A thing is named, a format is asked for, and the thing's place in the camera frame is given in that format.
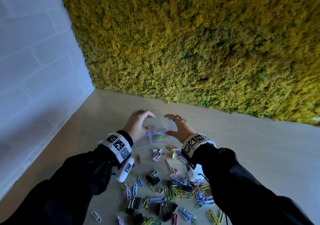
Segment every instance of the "black sleeve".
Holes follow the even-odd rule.
[[[66,159],[51,179],[37,184],[2,224],[83,224],[92,196],[108,186],[112,160],[103,145]]]
[[[215,203],[232,224],[313,224],[292,199],[264,187],[234,151],[203,144],[192,158],[202,166]]]

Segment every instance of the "moss wall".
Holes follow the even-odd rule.
[[[317,124],[320,0],[63,0],[96,87]]]

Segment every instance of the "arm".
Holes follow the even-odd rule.
[[[196,134],[182,117],[171,114],[165,117],[178,117],[175,119],[178,131],[168,131],[167,134],[176,137],[181,143]],[[232,224],[313,224],[292,199],[277,196],[264,187],[238,162],[234,151],[228,148],[217,149],[212,141],[208,142],[199,145],[191,158],[184,152],[182,154],[193,164],[202,166],[215,203]]]
[[[117,133],[132,146],[146,135],[147,128],[151,128],[142,127],[147,117],[153,118],[154,114],[143,110],[134,112],[125,127]],[[103,144],[94,151],[66,159],[51,179],[37,184],[2,224],[83,224],[92,197],[106,190],[114,166],[119,166],[119,160]]]

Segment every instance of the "white brick wall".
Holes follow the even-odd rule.
[[[93,91],[61,0],[0,0],[0,198]]]

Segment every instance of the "hand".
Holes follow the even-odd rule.
[[[174,115],[174,114],[166,114],[165,115],[166,118],[169,118],[171,120],[173,120],[175,117],[177,117],[174,120],[174,123],[176,124],[178,131],[173,131],[173,130],[168,130],[166,132],[166,135],[175,137],[176,139],[178,139],[179,142],[181,142],[182,144],[184,143],[184,141],[190,137],[192,134],[195,134],[196,131],[190,126],[189,122],[187,122],[184,118],[182,118],[179,115]]]
[[[152,114],[149,110],[141,109],[135,111],[132,113],[126,125],[122,129],[130,135],[130,137],[133,140],[133,143],[143,138],[146,135],[147,130],[153,131],[155,128],[153,125],[142,127],[142,123],[145,118],[155,118],[155,115]]]

